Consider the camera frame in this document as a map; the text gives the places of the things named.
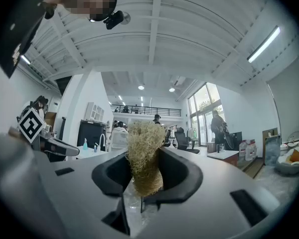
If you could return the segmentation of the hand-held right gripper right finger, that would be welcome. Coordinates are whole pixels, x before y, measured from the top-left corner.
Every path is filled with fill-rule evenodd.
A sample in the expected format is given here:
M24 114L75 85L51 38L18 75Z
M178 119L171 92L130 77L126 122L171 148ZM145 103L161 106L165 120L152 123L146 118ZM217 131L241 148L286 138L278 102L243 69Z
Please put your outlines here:
M163 190L147 198L158 213L143 239L256 238L279 201L244 172L223 161L163 147Z

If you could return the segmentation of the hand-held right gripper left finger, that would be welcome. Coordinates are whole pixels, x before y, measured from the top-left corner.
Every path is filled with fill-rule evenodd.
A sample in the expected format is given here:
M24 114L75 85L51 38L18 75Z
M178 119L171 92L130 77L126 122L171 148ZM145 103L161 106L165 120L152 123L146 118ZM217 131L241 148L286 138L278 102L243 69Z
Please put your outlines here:
M92 179L98 165L119 160L124 151L55 163L42 152L34 156L44 189L70 239L130 237L123 196L105 195Z

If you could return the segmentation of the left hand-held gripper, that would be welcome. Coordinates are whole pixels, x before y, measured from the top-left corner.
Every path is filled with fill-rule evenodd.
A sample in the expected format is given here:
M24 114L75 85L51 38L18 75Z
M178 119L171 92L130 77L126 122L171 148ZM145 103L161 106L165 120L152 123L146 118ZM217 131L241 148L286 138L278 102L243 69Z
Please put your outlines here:
M46 124L36 109L24 109L17 121L17 128L31 148L45 153L48 159L51 153L59 156L79 155L80 150L77 147L51 137L50 125Z

